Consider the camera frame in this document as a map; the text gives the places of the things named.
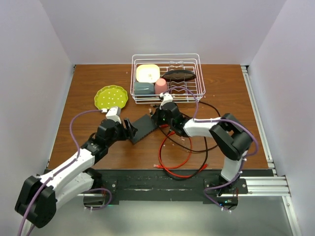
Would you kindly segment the black network switch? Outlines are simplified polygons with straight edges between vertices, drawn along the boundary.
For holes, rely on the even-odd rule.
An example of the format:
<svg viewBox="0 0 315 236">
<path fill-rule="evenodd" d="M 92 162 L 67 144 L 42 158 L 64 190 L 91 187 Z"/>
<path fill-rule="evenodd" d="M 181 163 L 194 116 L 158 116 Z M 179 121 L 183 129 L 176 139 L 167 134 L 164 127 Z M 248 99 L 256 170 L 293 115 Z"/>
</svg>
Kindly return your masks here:
<svg viewBox="0 0 315 236">
<path fill-rule="evenodd" d="M 146 136 L 148 136 L 158 128 L 158 126 L 148 114 L 145 114 L 144 116 L 133 122 L 131 125 L 137 129 L 134 137 L 131 139 L 131 143 L 133 145 L 143 140 Z"/>
</svg>

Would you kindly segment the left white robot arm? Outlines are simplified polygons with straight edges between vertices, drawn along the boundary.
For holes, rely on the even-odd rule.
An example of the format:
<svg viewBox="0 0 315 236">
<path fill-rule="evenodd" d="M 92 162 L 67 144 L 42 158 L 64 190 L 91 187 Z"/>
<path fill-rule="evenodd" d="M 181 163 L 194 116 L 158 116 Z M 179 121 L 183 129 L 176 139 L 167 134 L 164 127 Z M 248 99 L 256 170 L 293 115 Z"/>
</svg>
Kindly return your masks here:
<svg viewBox="0 0 315 236">
<path fill-rule="evenodd" d="M 28 177 L 22 186 L 15 211 L 38 228 L 47 225 L 64 204 L 78 194 L 98 192 L 102 187 L 100 174 L 91 167 L 101 160 L 117 141 L 132 140 L 137 132 L 128 119 L 124 123 L 105 119 L 77 152 L 52 171 Z"/>
</svg>

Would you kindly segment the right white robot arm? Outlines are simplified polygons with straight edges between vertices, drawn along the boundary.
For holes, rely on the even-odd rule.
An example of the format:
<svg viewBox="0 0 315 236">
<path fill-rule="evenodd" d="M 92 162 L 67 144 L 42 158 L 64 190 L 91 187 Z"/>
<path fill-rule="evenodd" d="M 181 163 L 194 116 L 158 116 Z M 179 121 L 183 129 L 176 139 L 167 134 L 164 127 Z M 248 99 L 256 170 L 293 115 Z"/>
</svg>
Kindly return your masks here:
<svg viewBox="0 0 315 236">
<path fill-rule="evenodd" d="M 172 131 L 181 137 L 213 138 L 224 154 L 224 165 L 220 173 L 218 186 L 211 186 L 205 192 L 221 189 L 231 193 L 237 187 L 251 144 L 256 140 L 232 114 L 211 119 L 196 119 L 185 117 L 176 103 L 168 102 L 150 112 L 151 119 L 157 126 L 167 124 Z"/>
</svg>

